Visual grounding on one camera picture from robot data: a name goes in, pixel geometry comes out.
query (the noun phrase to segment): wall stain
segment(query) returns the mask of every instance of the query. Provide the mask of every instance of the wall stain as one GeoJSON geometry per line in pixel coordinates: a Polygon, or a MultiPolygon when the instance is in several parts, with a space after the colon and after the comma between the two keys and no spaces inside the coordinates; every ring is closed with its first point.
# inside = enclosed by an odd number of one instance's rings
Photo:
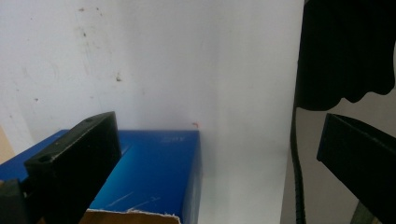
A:
{"type": "Polygon", "coordinates": [[[102,12],[99,11],[99,7],[96,8],[96,11],[99,12],[99,15],[100,15],[100,16],[103,16],[102,12]]]}
{"type": "Polygon", "coordinates": [[[195,121],[195,122],[192,123],[192,125],[194,125],[195,128],[199,129],[199,123],[198,122],[195,121]]]}
{"type": "Polygon", "coordinates": [[[121,80],[121,77],[120,77],[120,73],[117,73],[116,80],[117,80],[118,82],[121,82],[121,81],[122,81],[122,80],[121,80]]]}

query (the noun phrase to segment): cardboard edge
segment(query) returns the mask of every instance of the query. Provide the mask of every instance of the cardboard edge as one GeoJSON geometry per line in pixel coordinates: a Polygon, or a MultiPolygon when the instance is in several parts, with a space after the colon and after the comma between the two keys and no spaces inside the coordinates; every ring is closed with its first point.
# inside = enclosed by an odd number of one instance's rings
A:
{"type": "Polygon", "coordinates": [[[0,126],[0,164],[15,156],[15,152],[12,149],[11,144],[4,132],[3,128],[0,126]]]}
{"type": "Polygon", "coordinates": [[[79,224],[112,224],[112,223],[164,223],[181,224],[180,218],[170,214],[150,213],[129,209],[126,212],[88,209],[79,224]]]}
{"type": "Polygon", "coordinates": [[[191,165],[191,172],[186,188],[184,202],[182,206],[182,221],[183,223],[197,224],[198,214],[201,202],[201,188],[202,188],[202,155],[201,155],[201,140],[198,133],[197,145],[194,150],[194,159],[191,165]]]}

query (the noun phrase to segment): white wall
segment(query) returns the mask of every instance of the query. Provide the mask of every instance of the white wall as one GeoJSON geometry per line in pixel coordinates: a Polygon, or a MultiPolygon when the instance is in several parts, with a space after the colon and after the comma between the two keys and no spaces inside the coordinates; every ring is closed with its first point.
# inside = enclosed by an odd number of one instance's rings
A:
{"type": "Polygon", "coordinates": [[[121,129],[198,122],[200,222],[278,223],[303,3],[2,1],[0,125],[19,153],[109,110],[121,129]]]}

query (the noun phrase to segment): blue cardboard packaging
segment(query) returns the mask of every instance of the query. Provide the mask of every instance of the blue cardboard packaging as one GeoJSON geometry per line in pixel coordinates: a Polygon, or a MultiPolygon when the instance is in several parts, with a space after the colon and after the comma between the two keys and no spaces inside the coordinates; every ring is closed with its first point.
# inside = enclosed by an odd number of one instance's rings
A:
{"type": "MultiPolygon", "coordinates": [[[[23,162],[59,131],[0,165],[0,179],[27,177],[23,162]]],[[[196,224],[201,192],[197,131],[119,131],[122,157],[80,224],[196,224]]]]}

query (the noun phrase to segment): black object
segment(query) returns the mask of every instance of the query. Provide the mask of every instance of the black object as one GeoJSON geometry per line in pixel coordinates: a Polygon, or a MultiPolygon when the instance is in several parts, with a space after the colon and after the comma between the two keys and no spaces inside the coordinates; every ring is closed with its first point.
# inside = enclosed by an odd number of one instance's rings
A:
{"type": "Polygon", "coordinates": [[[341,98],[389,93],[395,83],[395,0],[310,0],[304,6],[296,105],[328,110],[341,98]]]}
{"type": "Polygon", "coordinates": [[[0,186],[0,223],[32,224],[18,179],[0,186]]]}
{"type": "MultiPolygon", "coordinates": [[[[18,204],[22,210],[27,208],[29,223],[37,223],[44,217],[47,224],[76,224],[119,159],[115,113],[84,119],[25,162],[28,178],[20,188],[0,193],[0,203],[6,194],[19,191],[25,197],[23,200],[19,197],[18,204]]],[[[12,185],[17,187],[19,184],[13,181],[12,185]]],[[[0,206],[2,210],[6,208],[4,213],[9,213],[9,216],[25,216],[14,212],[7,204],[0,206]]]]}
{"type": "Polygon", "coordinates": [[[359,120],[328,114],[322,161],[383,223],[396,223],[396,138],[359,120]]]}
{"type": "Polygon", "coordinates": [[[294,171],[296,223],[305,224],[304,181],[303,171],[301,169],[300,158],[298,155],[296,115],[297,107],[294,107],[290,130],[290,152],[294,171]]]}

